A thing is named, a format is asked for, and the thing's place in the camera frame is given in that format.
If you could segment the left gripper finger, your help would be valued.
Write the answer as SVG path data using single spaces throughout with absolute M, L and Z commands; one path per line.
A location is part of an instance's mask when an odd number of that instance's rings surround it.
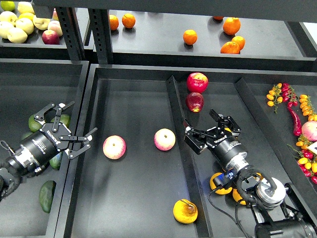
M 34 121 L 41 124 L 42 127 L 47 125 L 54 133 L 58 132 L 62 128 L 62 126 L 69 130 L 67 124 L 61 121 L 61 115 L 65 110 L 72 107 L 74 103 L 74 101 L 71 101 L 67 104 L 49 103 L 43 109 L 34 114 Z
M 90 142 L 95 131 L 97 131 L 96 127 L 84 136 L 61 135 L 59 149 L 64 151 L 70 160 L 73 160 L 91 148 Z M 80 144 L 80 148 L 78 150 L 71 149 L 74 144 Z

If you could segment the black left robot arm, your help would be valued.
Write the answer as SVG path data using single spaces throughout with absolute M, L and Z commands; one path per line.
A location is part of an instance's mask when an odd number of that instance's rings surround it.
M 49 160 L 61 152 L 65 152 L 70 160 L 85 153 L 91 148 L 93 128 L 83 136 L 73 135 L 71 130 L 60 121 L 62 112 L 71 107 L 69 104 L 49 103 L 34 114 L 34 121 L 41 127 L 20 142 L 13 150 L 5 141 L 0 145 L 9 152 L 9 157 L 1 159 L 0 167 L 6 169 L 11 179 L 0 178 L 0 198 L 4 199 L 17 190 L 24 178 L 39 175 Z

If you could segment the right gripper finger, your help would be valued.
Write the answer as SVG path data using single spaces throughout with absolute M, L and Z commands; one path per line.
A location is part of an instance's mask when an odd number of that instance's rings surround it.
M 229 132 L 233 136 L 238 137 L 241 133 L 240 126 L 235 122 L 235 120 L 231 116 L 223 116 L 218 114 L 214 109 L 211 109 L 209 112 L 210 116 L 217 122 L 217 130 L 220 135 L 225 135 L 228 131 L 226 128 L 229 129 Z
M 193 128 L 186 119 L 183 125 L 185 127 L 184 141 L 197 155 L 208 147 L 207 139 L 215 139 L 215 135 L 211 132 Z

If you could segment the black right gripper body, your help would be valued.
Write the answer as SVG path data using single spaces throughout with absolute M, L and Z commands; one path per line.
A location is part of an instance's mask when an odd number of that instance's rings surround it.
M 248 151 L 231 132 L 226 130 L 217 139 L 208 138 L 206 144 L 223 169 L 242 169 L 248 166 Z

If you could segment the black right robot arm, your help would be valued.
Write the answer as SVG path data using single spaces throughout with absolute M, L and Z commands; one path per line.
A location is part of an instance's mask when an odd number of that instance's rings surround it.
M 210 110 L 210 116 L 217 126 L 207 130 L 196 129 L 183 119 L 184 141 L 198 155 L 208 149 L 222 167 L 223 172 L 212 179 L 215 187 L 211 193 L 237 190 L 239 198 L 232 220 L 244 236 L 248 238 L 249 234 L 238 219 L 242 202 L 252 211 L 257 238 L 315 238 L 317 220 L 294 185 L 282 184 L 246 161 L 247 149 L 238 140 L 241 128 L 231 116 L 214 110 Z

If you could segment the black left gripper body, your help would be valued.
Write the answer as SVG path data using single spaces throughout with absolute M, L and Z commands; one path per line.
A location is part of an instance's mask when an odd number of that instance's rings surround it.
M 38 131 L 22 140 L 20 145 L 31 153 L 34 163 L 44 165 L 68 148 L 69 143 L 62 141 L 60 137 L 70 134 L 71 131 L 63 123 L 59 124 L 56 131 L 53 130 L 53 122 L 45 123 Z

